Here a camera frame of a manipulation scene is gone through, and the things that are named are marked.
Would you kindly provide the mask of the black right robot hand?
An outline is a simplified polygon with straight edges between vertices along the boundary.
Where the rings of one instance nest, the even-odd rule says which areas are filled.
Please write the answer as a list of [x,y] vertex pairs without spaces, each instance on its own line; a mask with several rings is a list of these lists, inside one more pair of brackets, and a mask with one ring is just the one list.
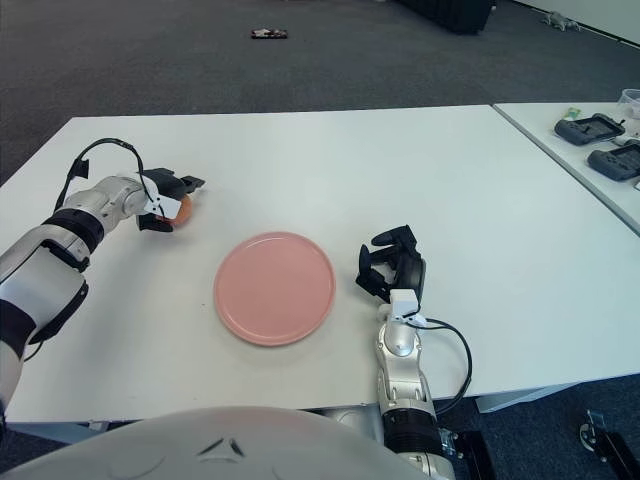
[[382,232],[372,238],[371,244],[379,250],[370,251],[362,245],[359,252],[359,272],[356,284],[383,301],[377,313],[377,321],[387,320],[391,313],[391,292],[413,290],[417,305],[407,313],[394,314],[401,322],[417,329],[427,327],[426,319],[419,314],[420,301],[426,275],[426,263],[417,251],[417,240],[408,225]]

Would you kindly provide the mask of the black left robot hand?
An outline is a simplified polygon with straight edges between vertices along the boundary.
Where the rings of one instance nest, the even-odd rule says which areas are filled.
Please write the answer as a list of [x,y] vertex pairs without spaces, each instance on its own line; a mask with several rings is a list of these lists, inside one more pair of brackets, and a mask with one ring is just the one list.
[[143,180],[150,199],[136,219],[140,231],[172,232],[184,225],[193,213],[191,195],[205,185],[200,178],[177,177],[165,168],[145,170]]

